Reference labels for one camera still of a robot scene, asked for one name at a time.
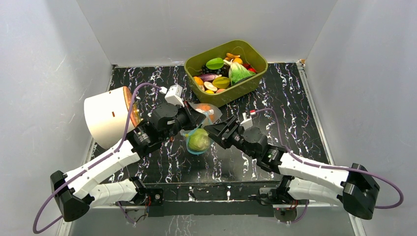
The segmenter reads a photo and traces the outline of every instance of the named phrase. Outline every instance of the orange fruit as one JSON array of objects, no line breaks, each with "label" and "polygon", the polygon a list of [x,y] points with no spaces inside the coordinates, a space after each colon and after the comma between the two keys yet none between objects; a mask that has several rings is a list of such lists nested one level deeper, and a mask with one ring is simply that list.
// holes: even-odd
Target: orange fruit
[{"label": "orange fruit", "polygon": [[203,80],[200,77],[194,76],[194,81],[198,84],[198,85],[204,85]]},{"label": "orange fruit", "polygon": [[237,63],[239,63],[239,64],[243,65],[243,61],[242,61],[242,59],[240,59],[240,58],[235,58],[235,59],[233,59],[233,62],[237,62]]}]

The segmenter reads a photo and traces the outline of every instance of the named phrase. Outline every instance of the gray wall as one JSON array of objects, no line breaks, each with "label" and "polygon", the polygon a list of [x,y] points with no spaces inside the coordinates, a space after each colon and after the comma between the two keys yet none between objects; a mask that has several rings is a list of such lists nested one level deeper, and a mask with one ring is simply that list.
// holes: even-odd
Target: gray wall
[{"label": "gray wall", "polygon": [[[338,165],[361,163],[404,191],[363,221],[368,236],[416,235],[417,1],[339,0],[307,58],[307,77]],[[397,193],[381,184],[379,205]]]},{"label": "gray wall", "polygon": [[307,57],[336,0],[77,0],[112,64],[171,65],[243,39],[268,61]]},{"label": "gray wall", "polygon": [[[2,0],[0,41],[0,234],[26,236],[49,175],[86,156],[83,102],[106,90],[111,65],[75,0]],[[39,229],[59,215],[51,202]]]}]

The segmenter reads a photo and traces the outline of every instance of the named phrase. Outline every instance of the toy vegetable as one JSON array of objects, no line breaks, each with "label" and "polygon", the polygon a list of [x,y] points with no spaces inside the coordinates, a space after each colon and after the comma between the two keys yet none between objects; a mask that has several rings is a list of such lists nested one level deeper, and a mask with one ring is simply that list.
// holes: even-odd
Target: toy vegetable
[{"label": "toy vegetable", "polygon": [[190,136],[188,148],[193,151],[204,151],[210,147],[209,134],[204,129],[196,129]]},{"label": "toy vegetable", "polygon": [[233,54],[231,54],[231,53],[226,53],[226,56],[227,56],[228,58],[230,58],[230,59],[240,58],[240,56],[239,56],[239,55],[235,56],[235,55],[233,55]]},{"label": "toy vegetable", "polygon": [[224,60],[224,62],[230,66],[229,78],[232,81],[232,85],[236,84],[243,78],[247,78],[256,74],[254,72],[248,71],[243,65],[237,62],[230,62],[226,60]]},{"label": "toy vegetable", "polygon": [[206,74],[206,75],[200,75],[200,78],[203,80],[203,82],[210,82],[213,81],[216,78],[221,77],[222,75],[216,75],[216,74]]}]

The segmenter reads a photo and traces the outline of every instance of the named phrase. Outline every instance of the toy lettuce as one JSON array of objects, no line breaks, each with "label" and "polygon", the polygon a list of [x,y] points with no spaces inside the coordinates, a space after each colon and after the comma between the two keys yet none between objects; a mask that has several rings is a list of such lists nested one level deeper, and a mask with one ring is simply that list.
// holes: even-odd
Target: toy lettuce
[{"label": "toy lettuce", "polygon": [[193,151],[204,151],[210,147],[211,141],[209,134],[204,129],[196,129],[190,136],[188,141],[188,148]]},{"label": "toy lettuce", "polygon": [[240,80],[255,75],[256,73],[252,71],[248,71],[243,65],[233,62],[233,61],[227,61],[223,60],[226,64],[230,66],[229,69],[229,78],[232,81],[232,85],[236,84]]}]

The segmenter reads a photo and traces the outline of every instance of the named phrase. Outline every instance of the olive green container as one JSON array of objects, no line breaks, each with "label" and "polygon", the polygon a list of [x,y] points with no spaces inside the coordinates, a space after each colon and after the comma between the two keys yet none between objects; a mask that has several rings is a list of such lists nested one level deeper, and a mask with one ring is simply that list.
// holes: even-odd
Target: olive green container
[{"label": "olive green container", "polygon": [[[202,91],[194,81],[193,76],[200,75],[200,72],[198,71],[207,61],[213,58],[225,58],[226,53],[240,55],[243,63],[249,63],[257,71],[257,74],[221,93],[210,94]],[[188,75],[188,84],[197,95],[200,102],[221,107],[226,103],[254,91],[259,86],[262,75],[267,71],[268,63],[250,44],[242,40],[234,40],[193,56],[185,62],[184,68]]]}]

